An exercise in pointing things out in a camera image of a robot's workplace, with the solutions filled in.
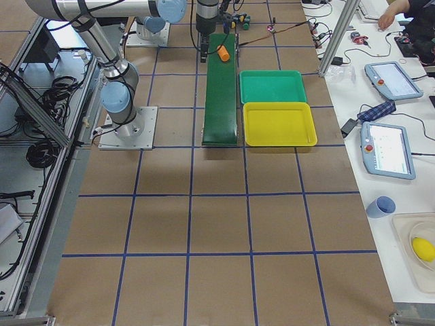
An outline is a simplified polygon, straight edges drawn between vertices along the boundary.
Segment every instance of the yellow lemon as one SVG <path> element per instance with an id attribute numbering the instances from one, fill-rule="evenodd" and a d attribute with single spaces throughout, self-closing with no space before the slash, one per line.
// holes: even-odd
<path id="1" fill-rule="evenodd" d="M 414 252 L 421 260 L 431 262 L 435 259 L 435 247 L 426 239 L 414 238 L 412 245 Z"/>

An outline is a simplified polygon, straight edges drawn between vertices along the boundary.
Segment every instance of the blue cup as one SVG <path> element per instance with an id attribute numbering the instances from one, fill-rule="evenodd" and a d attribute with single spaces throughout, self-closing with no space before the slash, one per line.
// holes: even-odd
<path id="1" fill-rule="evenodd" d="M 378 197 L 370 205 L 368 205 L 366 212 L 369 217 L 377 219 L 394 213 L 396 204 L 387 196 Z"/>

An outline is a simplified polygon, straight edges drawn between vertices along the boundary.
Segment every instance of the green conveyor belt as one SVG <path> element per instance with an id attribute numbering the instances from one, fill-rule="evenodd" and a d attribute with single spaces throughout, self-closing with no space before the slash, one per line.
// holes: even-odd
<path id="1" fill-rule="evenodd" d="M 214 51 L 225 34 L 210 35 L 209 51 Z M 230 60 L 222 62 L 217 53 L 210 54 L 207 63 L 207 91 L 203 145 L 237 145 L 236 56 L 235 36 L 229 34 L 225 47 Z"/>

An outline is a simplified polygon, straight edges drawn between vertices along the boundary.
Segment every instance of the orange cylinder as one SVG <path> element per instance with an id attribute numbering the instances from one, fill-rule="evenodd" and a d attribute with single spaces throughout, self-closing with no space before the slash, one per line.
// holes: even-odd
<path id="1" fill-rule="evenodd" d="M 219 54 L 220 60 L 227 62 L 230 60 L 230 54 L 226 50 L 225 46 L 217 47 L 217 54 Z"/>

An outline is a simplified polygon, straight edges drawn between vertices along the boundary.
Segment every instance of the white table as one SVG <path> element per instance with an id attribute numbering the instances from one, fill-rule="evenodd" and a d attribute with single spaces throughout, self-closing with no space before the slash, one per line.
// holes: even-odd
<path id="1" fill-rule="evenodd" d="M 324 22 L 333 29 L 344 4 L 343 1 L 333 0 L 331 2 L 332 13 L 327 17 L 317 18 L 317 21 Z M 386 1 L 374 0 L 373 4 L 379 12 L 384 12 L 387 7 Z M 305 14 L 322 16 L 329 11 L 329 6 L 325 5 L 317 10 L 305 9 Z M 352 43 L 350 40 L 351 31 L 349 31 L 345 33 L 336 56 L 344 57 L 344 51 L 351 48 L 358 48 L 374 55 L 385 55 L 389 52 L 389 45 L 385 41 L 386 34 L 401 30 L 399 24 L 395 22 L 388 30 L 379 31 L 377 24 L 363 23 L 357 14 L 352 20 L 352 25 L 361 35 L 369 37 L 368 43 L 371 49 L 364 45 L 359 46 Z M 326 31 L 326 28 L 319 26 L 317 30 L 322 33 Z M 375 106 L 385 101 L 366 77 L 364 72 L 365 64 L 398 61 L 411 77 L 425 75 L 423 67 L 416 58 L 403 59 L 394 42 L 394 36 L 397 36 L 397 34 L 387 37 L 391 43 L 391 54 L 388 57 L 373 58 L 359 51 L 348 52 L 351 64 L 346 70 L 349 72 L 354 70 L 354 78 L 351 78 L 352 74 L 350 73 L 342 80 L 329 74 L 325 76 L 340 126 L 351 117 L 355 119 L 360 110 L 360 105 Z M 325 47 L 318 49 L 317 52 L 322 53 L 325 49 Z M 422 119 L 425 122 L 427 134 L 435 138 L 435 108 L 428 98 L 428 95 L 435 95 L 435 81 L 433 78 L 425 77 L 416 81 L 416 84 L 424 91 L 424 96 L 413 100 L 396 101 L 397 113 L 407 113 Z M 413 152 L 435 153 L 435 141 L 424 137 L 423 127 L 417 120 L 403 115 L 389 115 L 377 120 L 377 122 L 404 126 L 408 132 L 408 139 Z M 413 157 L 417 178 L 412 181 L 376 176 L 367 173 L 362 162 L 360 144 L 359 128 L 356 128 L 345 139 L 345 145 L 365 207 L 378 196 L 385 195 L 394 199 L 396 213 L 435 212 L 435 157 Z M 435 293 L 424 293 L 414 284 L 401 244 L 394 232 L 392 216 L 382 219 L 368 218 L 368 220 L 393 301 L 435 303 Z"/>

